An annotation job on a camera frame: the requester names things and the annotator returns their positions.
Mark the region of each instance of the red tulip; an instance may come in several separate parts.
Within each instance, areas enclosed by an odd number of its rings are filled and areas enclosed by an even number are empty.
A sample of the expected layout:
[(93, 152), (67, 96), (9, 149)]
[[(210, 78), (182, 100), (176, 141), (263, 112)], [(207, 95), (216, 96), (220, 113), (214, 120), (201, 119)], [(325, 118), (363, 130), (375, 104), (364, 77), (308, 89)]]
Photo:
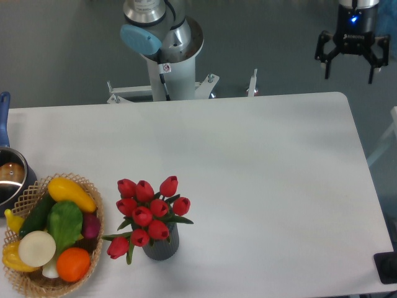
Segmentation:
[(149, 183), (141, 180), (136, 185), (136, 199), (140, 202), (150, 202), (153, 200), (154, 191)]
[(141, 228), (138, 228), (134, 231), (132, 231), (131, 234), (131, 241), (135, 246), (145, 246), (149, 242), (149, 235), (146, 233), (146, 231), (142, 230)]
[(138, 203), (136, 200), (130, 199), (121, 199), (116, 202), (117, 209), (124, 214), (125, 216), (131, 217), (132, 212), (137, 207)]
[(163, 217), (168, 213), (168, 205), (161, 199), (155, 199), (150, 203), (150, 211), (155, 217)]
[(112, 240), (106, 252), (112, 259), (117, 259), (119, 256), (125, 255), (129, 247), (130, 244), (127, 239), (124, 237), (117, 237)]
[(170, 176), (163, 183), (161, 183), (160, 193), (164, 197), (172, 197), (176, 193), (177, 187), (178, 179), (176, 178), (176, 176)]
[(186, 197), (180, 197), (174, 202), (172, 211), (174, 211), (176, 215), (182, 216), (189, 211), (189, 208), (190, 208), (189, 199)]
[(160, 220), (154, 220), (149, 224), (148, 233), (155, 240), (165, 240), (169, 236), (166, 224)]
[(132, 212), (132, 218), (137, 225), (146, 227), (153, 220), (153, 215), (146, 207), (137, 207)]
[(117, 188), (122, 197), (135, 196), (136, 184), (129, 179), (122, 179), (117, 181)]

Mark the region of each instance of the cooking pot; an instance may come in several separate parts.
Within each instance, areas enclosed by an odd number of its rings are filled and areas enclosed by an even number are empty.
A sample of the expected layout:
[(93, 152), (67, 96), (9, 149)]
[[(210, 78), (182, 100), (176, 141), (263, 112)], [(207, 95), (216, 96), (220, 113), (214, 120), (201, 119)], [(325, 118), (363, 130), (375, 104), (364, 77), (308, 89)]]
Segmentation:
[(7, 134), (7, 119), (11, 95), (0, 95), (0, 217), (6, 209), (14, 208), (18, 197), (37, 180), (26, 159), (17, 150), (10, 148)]

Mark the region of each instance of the gray floor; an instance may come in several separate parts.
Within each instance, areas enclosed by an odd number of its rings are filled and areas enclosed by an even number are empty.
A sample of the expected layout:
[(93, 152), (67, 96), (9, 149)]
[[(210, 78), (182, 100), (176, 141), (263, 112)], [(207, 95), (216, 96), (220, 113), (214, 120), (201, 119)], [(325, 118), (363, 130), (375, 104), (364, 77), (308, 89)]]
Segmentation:
[[(104, 104), (113, 87), (148, 85), (145, 62), (119, 38), (123, 0), (0, 1), (0, 90), (12, 107)], [(322, 30), (336, 28), (337, 0), (187, 0), (202, 26), (197, 81), (221, 77), (218, 97), (244, 96), (254, 68), (261, 95), (339, 91), (368, 155), (397, 106), (397, 61), (367, 84), (363, 57), (340, 55), (331, 77), (314, 60)], [(397, 145), (371, 168), (385, 216), (397, 217)]]

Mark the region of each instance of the white table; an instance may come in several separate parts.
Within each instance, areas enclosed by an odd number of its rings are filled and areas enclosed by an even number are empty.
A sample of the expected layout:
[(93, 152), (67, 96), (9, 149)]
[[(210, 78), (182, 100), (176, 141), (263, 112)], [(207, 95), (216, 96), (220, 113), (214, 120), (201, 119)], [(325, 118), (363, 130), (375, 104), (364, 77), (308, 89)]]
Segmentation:
[[(181, 245), (133, 264), (105, 243), (70, 297), (324, 297), (386, 292), (373, 254), (392, 251), (346, 97), (301, 94), (13, 109), (11, 147), (42, 178), (76, 173), (122, 221), (116, 182), (170, 175), (192, 201)], [(4, 233), (5, 221), (0, 222)], [(0, 279), (2, 297), (15, 292)]]

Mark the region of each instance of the yellow bell pepper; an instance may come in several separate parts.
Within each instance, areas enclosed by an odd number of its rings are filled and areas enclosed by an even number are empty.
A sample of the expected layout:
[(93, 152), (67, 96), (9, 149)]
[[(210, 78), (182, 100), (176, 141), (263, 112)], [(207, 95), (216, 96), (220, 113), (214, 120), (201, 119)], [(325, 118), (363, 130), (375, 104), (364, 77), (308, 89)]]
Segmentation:
[(93, 198), (78, 183), (67, 178), (53, 178), (48, 183), (48, 192), (57, 202), (72, 201), (76, 203), (83, 212), (93, 213), (97, 209)]
[(30, 267), (21, 261), (18, 255), (19, 241), (8, 244), (2, 250), (2, 263), (11, 269), (21, 272), (32, 272), (40, 267)]
[(10, 230), (18, 234), (25, 220), (21, 216), (12, 214), (12, 211), (10, 209), (6, 209), (6, 211), (4, 211), (4, 215), (6, 216), (7, 225)]

